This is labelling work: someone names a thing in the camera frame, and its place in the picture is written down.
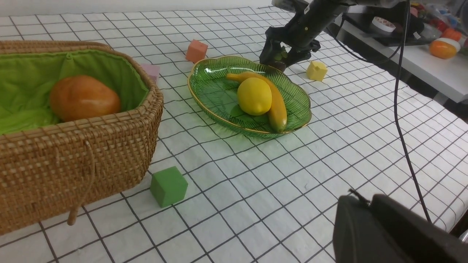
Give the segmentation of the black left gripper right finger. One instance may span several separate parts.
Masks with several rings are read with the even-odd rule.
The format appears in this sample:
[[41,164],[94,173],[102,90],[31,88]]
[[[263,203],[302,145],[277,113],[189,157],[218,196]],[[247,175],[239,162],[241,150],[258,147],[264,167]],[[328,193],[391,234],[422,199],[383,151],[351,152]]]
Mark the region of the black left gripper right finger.
[[376,194],[370,210],[415,263],[466,263],[467,245],[392,198]]

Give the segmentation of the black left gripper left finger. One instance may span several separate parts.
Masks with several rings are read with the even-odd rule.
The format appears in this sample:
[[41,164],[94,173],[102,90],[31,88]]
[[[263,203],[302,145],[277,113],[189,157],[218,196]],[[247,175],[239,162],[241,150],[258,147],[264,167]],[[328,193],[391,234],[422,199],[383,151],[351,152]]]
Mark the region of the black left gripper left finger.
[[333,228],[337,263],[416,263],[408,251],[408,231],[373,213],[371,201],[350,188],[338,198]]

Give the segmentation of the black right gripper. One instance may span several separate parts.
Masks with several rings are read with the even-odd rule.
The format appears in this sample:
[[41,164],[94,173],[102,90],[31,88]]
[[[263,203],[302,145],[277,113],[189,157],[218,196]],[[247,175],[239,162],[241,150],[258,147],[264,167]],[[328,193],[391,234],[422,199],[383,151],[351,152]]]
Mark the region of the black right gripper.
[[268,65],[281,50],[283,42],[291,47],[286,57],[286,67],[309,60],[311,52],[321,48],[315,38],[351,6],[351,0],[313,0],[310,3],[291,0],[291,3],[294,18],[286,26],[269,27],[265,32],[265,45],[259,56],[261,64]]

